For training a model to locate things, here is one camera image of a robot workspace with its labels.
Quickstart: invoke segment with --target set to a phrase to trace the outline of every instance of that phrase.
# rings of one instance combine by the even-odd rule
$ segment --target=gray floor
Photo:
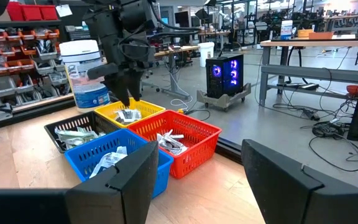
[[[337,68],[347,52],[345,48],[339,49],[335,54],[321,55],[322,49],[323,48],[314,47],[303,50],[302,65],[306,67]],[[354,66],[357,50],[355,47],[349,50],[341,69],[358,70],[358,65]],[[279,64],[280,52],[281,51],[272,51],[270,60],[272,64]],[[252,49],[244,55],[244,83],[249,82],[253,85],[257,83],[261,56],[262,51],[256,49]],[[297,52],[293,52],[291,65],[299,65]],[[170,84],[169,74],[164,65],[154,68],[153,72],[154,74],[150,76],[150,78],[144,79],[146,82],[159,86],[168,86]],[[201,68],[200,62],[198,59],[195,59],[193,66],[182,68],[178,76],[180,87],[193,96],[193,101],[189,103],[189,105],[192,106],[196,102],[196,90],[206,91],[205,68]],[[276,77],[272,77],[269,82],[274,81],[277,81]],[[321,82],[319,80],[313,80],[313,82],[319,83],[326,88],[329,85],[329,82]],[[329,89],[338,93],[346,93],[346,85],[347,83],[332,82]],[[259,107],[256,102],[256,98],[259,100],[258,87],[258,85],[254,86],[252,88],[252,94],[246,98],[246,101],[244,103],[239,101],[237,104],[232,105],[227,113],[217,108],[208,108],[211,112],[211,117],[206,120],[206,122],[222,128],[223,132],[221,133],[221,137],[232,142],[241,144],[243,139],[253,139],[311,168],[358,187],[358,172],[344,172],[334,168],[318,158],[309,149],[308,143],[314,136],[311,130],[300,129],[300,127],[312,125],[314,122],[294,118],[286,114]],[[164,106],[168,109],[177,110],[184,107],[172,106],[170,102],[176,97],[161,92],[157,93],[154,88],[149,86],[144,87],[142,94],[144,100]],[[291,92],[287,91],[286,94],[290,97]],[[291,102],[294,105],[319,108],[319,99],[319,96],[295,93],[293,94]],[[274,103],[280,102],[283,102],[283,99],[277,95],[276,90],[269,90],[266,106],[271,107]],[[339,105],[343,102],[344,100],[324,97],[322,99],[322,107],[327,110],[337,110]],[[195,108],[204,109],[204,106],[202,103],[196,103]],[[204,119],[207,115],[205,112],[192,114],[192,116],[198,119]],[[341,121],[349,122],[350,120],[343,118]],[[353,152],[345,141],[318,139],[313,143],[313,147],[327,160],[340,167],[345,169],[358,168],[358,162],[345,161],[345,158],[349,156],[349,152]]]

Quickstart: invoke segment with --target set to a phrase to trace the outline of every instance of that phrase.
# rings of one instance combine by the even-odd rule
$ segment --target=plastic basket
[[[146,143],[146,140],[134,134],[132,131],[121,129],[97,138],[94,141],[70,149],[65,153],[65,157],[77,173],[80,180],[86,181],[105,154],[116,152],[118,146],[126,146],[127,153],[130,154]],[[158,151],[157,178],[155,181],[153,198],[167,188],[169,169],[172,162],[172,157],[161,150]]]
[[[171,129],[172,134],[185,136],[180,140],[188,147],[185,152],[177,156],[168,152],[173,157],[170,173],[177,179],[184,177],[213,156],[219,133],[222,132],[220,128],[172,110],[131,124],[128,129],[149,141],[156,140],[157,133],[165,134]]]
[[[145,119],[146,117],[148,117],[150,115],[165,111],[165,108],[163,108],[161,106],[154,105],[152,103],[149,103],[149,102],[146,102],[143,100],[136,101],[132,97],[129,98],[129,100],[130,100],[129,108],[126,108],[120,101],[118,101],[115,103],[111,103],[110,105],[101,106],[101,107],[97,108],[95,110],[95,112],[97,112],[101,116],[104,116],[105,118],[107,118],[110,122],[112,122],[118,128],[127,128],[129,124],[124,125],[124,124],[121,124],[120,122],[117,122],[115,120],[115,118],[117,116],[115,111],[124,110],[124,109],[131,109],[131,110],[138,109],[142,113],[141,120]]]
[[[86,128],[88,131],[95,131],[97,134],[100,132],[107,134],[118,130],[117,127],[94,111],[45,125],[44,128],[59,152],[64,153],[66,150],[64,149],[62,142],[56,140],[58,139],[58,136],[55,133],[55,128],[58,128],[59,130],[76,131],[77,127]]]

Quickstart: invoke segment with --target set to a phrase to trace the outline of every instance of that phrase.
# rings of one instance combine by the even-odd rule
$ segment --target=black monitor
[[[196,16],[192,16],[191,17],[191,26],[192,27],[199,27],[201,24],[200,24],[200,19]]]
[[[175,23],[180,24],[181,27],[189,26],[189,14],[187,11],[175,13]]]

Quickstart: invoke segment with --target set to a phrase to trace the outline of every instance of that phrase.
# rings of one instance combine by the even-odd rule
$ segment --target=wooden table
[[[0,188],[71,188],[80,183],[44,130],[75,108],[0,128]],[[218,154],[186,177],[170,177],[146,223],[264,223],[244,168]]]
[[[266,100],[267,90],[276,88],[278,94],[282,94],[283,87],[276,85],[268,85],[267,80],[269,75],[278,75],[278,84],[284,84],[285,76],[311,78],[317,80],[328,80],[334,82],[358,83],[358,71],[353,70],[333,70],[327,68],[307,68],[287,66],[288,47],[358,47],[358,40],[355,35],[334,35],[333,39],[327,41],[309,40],[308,38],[297,38],[293,40],[283,41],[263,41],[260,45],[264,48],[262,56],[261,78],[260,78],[260,92],[259,103],[264,106]],[[270,65],[270,50],[272,47],[283,47],[280,65]],[[344,98],[348,96],[338,95],[333,93],[320,93],[309,90],[296,90],[294,88],[286,88],[289,91],[298,91],[302,93],[309,93],[314,95],[324,95],[335,98]]]

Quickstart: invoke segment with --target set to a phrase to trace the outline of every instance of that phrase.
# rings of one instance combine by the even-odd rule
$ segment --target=wooden workbench
[[[358,40],[355,39],[354,34],[349,35],[334,35],[332,40],[327,41],[318,41],[318,40],[309,40],[308,37],[298,37],[293,40],[283,40],[283,41],[271,41],[266,40],[260,43],[262,47],[358,47]]]
[[[75,108],[0,128],[0,188],[70,188],[80,183],[44,130]],[[218,154],[186,177],[170,177],[152,200],[149,224],[264,223],[244,168]]]
[[[183,46],[180,48],[180,50],[166,50],[166,51],[162,51],[162,52],[157,52],[154,54],[154,57],[163,57],[163,56],[167,56],[172,52],[184,52],[187,50],[198,50],[199,47],[198,46]]]

